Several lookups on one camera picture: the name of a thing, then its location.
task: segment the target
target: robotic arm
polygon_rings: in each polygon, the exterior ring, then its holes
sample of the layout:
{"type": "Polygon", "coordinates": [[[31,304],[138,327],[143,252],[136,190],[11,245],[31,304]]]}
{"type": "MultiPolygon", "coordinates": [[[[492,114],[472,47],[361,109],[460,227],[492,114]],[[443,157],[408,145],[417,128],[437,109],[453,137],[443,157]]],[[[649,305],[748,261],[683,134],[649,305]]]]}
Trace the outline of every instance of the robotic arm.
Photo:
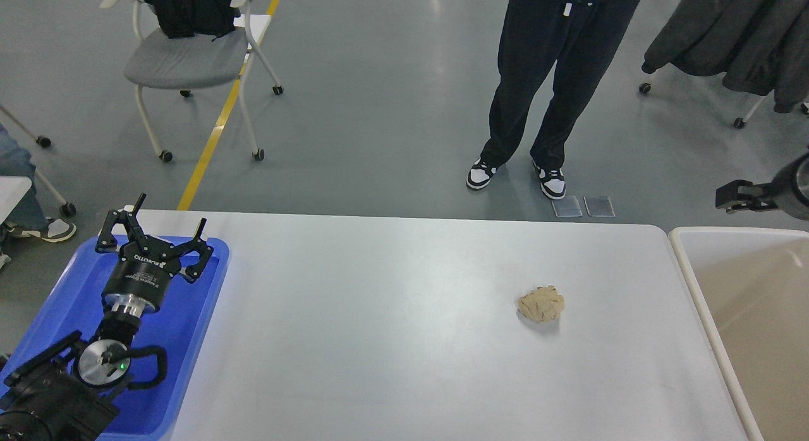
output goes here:
{"type": "Polygon", "coordinates": [[[769,184],[734,180],[718,188],[716,208],[729,214],[783,210],[795,219],[809,220],[809,153],[778,171],[769,184]]]}
{"type": "Polygon", "coordinates": [[[133,348],[141,317],[160,310],[171,278],[195,282],[214,249],[202,239],[205,219],[186,243],[173,245],[148,236],[138,224],[142,194],[132,212],[110,210],[95,251],[116,252],[118,263],[101,293],[104,319],[89,341],[72,332],[18,367],[3,382],[0,441],[93,441],[112,423],[119,409],[112,402],[126,389],[149,389],[166,377],[162,346],[133,348]],[[118,246],[113,227],[123,225],[128,242],[118,246]],[[183,267],[179,258],[196,251],[199,260],[183,267]],[[154,355],[156,377],[134,381],[130,363],[154,355]]]}

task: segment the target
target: person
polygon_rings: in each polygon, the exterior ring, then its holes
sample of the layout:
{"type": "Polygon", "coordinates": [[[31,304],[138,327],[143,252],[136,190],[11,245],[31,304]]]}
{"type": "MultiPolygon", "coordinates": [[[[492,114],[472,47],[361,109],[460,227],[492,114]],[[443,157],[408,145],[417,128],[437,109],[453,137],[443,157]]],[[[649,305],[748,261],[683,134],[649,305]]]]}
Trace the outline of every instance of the person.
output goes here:
{"type": "MultiPolygon", "coordinates": [[[[63,242],[76,234],[76,225],[61,219],[50,219],[42,211],[37,201],[37,188],[34,185],[34,171],[31,154],[23,149],[0,124],[0,176],[25,176],[31,179],[31,188],[18,202],[14,210],[3,222],[0,236],[13,238],[37,238],[44,242],[63,242]]],[[[0,267],[8,262],[8,256],[0,259],[0,267]]]]}
{"type": "Polygon", "coordinates": [[[564,142],[612,62],[640,0],[509,0],[489,110],[489,140],[467,175],[482,190],[517,151],[531,101],[550,69],[554,98],[530,155],[542,193],[564,197],[564,142]]]}

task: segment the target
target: blue tray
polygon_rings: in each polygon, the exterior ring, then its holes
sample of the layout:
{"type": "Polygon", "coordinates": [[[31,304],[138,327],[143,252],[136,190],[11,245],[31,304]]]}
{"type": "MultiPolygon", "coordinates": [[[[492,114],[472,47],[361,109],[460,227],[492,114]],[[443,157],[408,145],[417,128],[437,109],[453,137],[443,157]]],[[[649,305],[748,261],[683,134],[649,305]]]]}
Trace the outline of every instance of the blue tray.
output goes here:
{"type": "MultiPolygon", "coordinates": [[[[119,243],[127,242],[124,236],[117,238],[119,243]]],[[[187,237],[161,239],[175,245],[188,240],[187,237]]],[[[116,253],[96,253],[95,242],[96,238],[87,240],[73,254],[37,318],[3,367],[0,396],[8,391],[8,387],[2,384],[6,376],[54,341],[77,329],[85,341],[95,333],[104,316],[101,291],[118,259],[116,253]]],[[[121,414],[99,436],[99,440],[160,439],[176,420],[228,268],[230,251],[225,242],[219,239],[208,239],[207,242],[214,248],[214,253],[202,276],[193,284],[179,276],[171,280],[161,310],[142,317],[141,329],[132,344],[136,348],[158,345],[166,349],[168,373],[165,381],[152,389],[124,391],[115,398],[113,404],[121,409],[121,414]]],[[[188,265],[197,259],[197,254],[191,253],[181,262],[188,265]]],[[[151,380],[157,373],[156,360],[133,360],[130,371],[136,381],[151,380]]]]}

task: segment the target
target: gray floor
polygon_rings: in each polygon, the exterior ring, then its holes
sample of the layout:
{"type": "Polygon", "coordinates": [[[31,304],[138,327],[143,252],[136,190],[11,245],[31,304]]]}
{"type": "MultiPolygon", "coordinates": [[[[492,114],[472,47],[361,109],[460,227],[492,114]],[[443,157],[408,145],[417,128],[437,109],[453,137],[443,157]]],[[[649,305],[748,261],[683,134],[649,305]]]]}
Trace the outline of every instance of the gray floor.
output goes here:
{"type": "MultiPolygon", "coordinates": [[[[78,236],[18,240],[0,273],[0,351],[11,351],[79,243],[109,208],[148,193],[145,208],[176,208],[230,87],[147,92],[174,161],[151,154],[122,76],[135,47],[130,9],[101,0],[0,0],[0,102],[41,150],[0,118],[40,170],[78,208],[78,236]]],[[[259,0],[264,10],[271,0],[259,0]]],[[[783,213],[726,215],[714,190],[732,179],[769,181],[806,147],[809,118],[765,102],[745,130],[730,123],[754,103],[721,78],[659,72],[638,93],[644,50],[679,0],[643,0],[567,145],[569,194],[610,196],[615,219],[564,221],[809,230],[783,213]]],[[[256,65],[248,100],[265,161],[252,161],[234,111],[193,210],[557,221],[538,190],[526,139],[486,190],[463,180],[488,134],[497,41],[508,0],[281,0],[264,49],[286,93],[256,65]]],[[[145,16],[144,27],[154,27],[145,16]]],[[[550,99],[540,89],[528,135],[550,99]]],[[[41,190],[49,214],[52,197],[41,190]]]]}

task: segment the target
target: chair seat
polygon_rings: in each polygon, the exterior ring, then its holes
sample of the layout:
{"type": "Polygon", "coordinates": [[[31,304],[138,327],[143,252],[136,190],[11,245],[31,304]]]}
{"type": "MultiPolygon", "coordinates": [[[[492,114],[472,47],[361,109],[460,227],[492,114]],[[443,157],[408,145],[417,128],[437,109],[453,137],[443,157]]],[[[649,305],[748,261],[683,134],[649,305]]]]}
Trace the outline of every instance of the chair seat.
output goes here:
{"type": "Polygon", "coordinates": [[[234,32],[214,38],[195,35],[170,39],[156,29],[135,50],[124,76],[154,89],[200,89],[231,82],[245,62],[245,29],[236,27],[234,32]]]}

